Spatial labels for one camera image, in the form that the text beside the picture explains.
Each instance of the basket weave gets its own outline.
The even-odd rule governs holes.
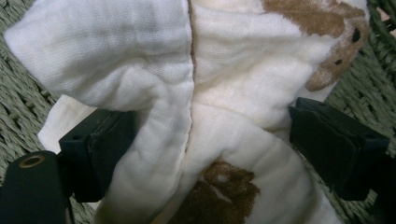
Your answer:
[[[1,34],[18,21],[33,0],[0,0]],[[372,32],[350,68],[345,71],[327,103],[391,139],[396,154],[396,1],[368,0]],[[381,21],[377,7],[390,19]],[[43,149],[36,134],[58,96],[45,91],[12,56],[0,37],[0,183],[7,165],[25,153]],[[373,223],[375,194],[365,202],[344,202],[323,186],[345,223]],[[72,202],[77,223],[92,223],[92,210]]]

